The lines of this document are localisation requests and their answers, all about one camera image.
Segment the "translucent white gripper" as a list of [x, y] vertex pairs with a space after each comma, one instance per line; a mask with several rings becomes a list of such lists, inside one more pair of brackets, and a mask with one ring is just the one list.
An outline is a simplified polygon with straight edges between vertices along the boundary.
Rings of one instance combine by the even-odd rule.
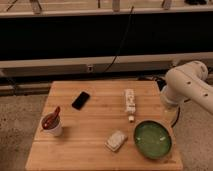
[[177, 119], [178, 116], [178, 109], [179, 109], [178, 106], [169, 104], [164, 105], [164, 117], [170, 124], [175, 123], [175, 120]]

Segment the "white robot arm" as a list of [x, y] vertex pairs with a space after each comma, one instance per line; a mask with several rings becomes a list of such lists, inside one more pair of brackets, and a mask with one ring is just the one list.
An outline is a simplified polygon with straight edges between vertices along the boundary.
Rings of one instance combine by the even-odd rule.
[[166, 85], [160, 92], [165, 106], [164, 116], [170, 124], [178, 119], [180, 103], [190, 99], [213, 114], [213, 86], [207, 84], [206, 65], [192, 61], [170, 69], [165, 75]]

